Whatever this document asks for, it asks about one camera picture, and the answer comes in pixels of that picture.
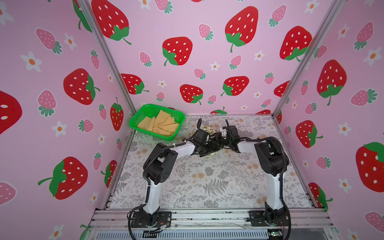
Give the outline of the lemon print skirt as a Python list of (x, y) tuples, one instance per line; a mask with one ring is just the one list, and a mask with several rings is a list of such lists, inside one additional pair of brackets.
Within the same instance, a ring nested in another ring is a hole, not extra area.
[(199, 154), (200, 157), (210, 159), (221, 149), (218, 143), (218, 132), (211, 125), (203, 127), (202, 130), (207, 132), (208, 135), (205, 141), (202, 142), (203, 149), (199, 151)]

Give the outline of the tan skirt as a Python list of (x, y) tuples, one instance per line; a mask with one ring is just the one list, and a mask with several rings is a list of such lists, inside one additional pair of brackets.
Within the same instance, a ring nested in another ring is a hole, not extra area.
[(145, 117), (138, 128), (165, 137), (172, 136), (180, 124), (170, 114), (160, 110), (156, 117)]

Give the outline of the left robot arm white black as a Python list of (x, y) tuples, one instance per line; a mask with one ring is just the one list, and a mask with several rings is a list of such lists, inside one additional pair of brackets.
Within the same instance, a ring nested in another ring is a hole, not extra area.
[(156, 220), (160, 209), (162, 184), (170, 177), (176, 160), (192, 155), (205, 156), (213, 152), (210, 141), (214, 137), (204, 130), (197, 130), (181, 143), (158, 143), (143, 166), (143, 177), (148, 183), (144, 206), (140, 210), (148, 222)]

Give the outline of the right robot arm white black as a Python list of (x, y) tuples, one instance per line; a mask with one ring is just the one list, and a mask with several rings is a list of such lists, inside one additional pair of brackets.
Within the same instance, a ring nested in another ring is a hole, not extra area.
[(289, 218), (289, 208), (283, 198), (284, 173), (287, 171), (289, 159), (280, 141), (275, 137), (250, 139), (239, 137), (235, 126), (220, 128), (225, 139), (225, 146), (236, 153), (257, 154), (262, 170), (267, 174), (267, 200), (265, 202), (264, 219), (269, 225)]

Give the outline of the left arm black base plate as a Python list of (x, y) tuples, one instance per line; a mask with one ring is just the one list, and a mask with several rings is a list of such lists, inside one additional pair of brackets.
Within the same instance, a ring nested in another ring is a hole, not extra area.
[(169, 227), (172, 221), (172, 212), (155, 212), (150, 215), (145, 211), (134, 212), (130, 220), (132, 228), (158, 228)]

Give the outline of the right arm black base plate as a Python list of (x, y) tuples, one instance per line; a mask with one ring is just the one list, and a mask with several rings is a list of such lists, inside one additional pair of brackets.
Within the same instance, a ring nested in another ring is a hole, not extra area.
[(285, 210), (249, 211), (246, 222), (253, 227), (289, 227), (290, 218)]

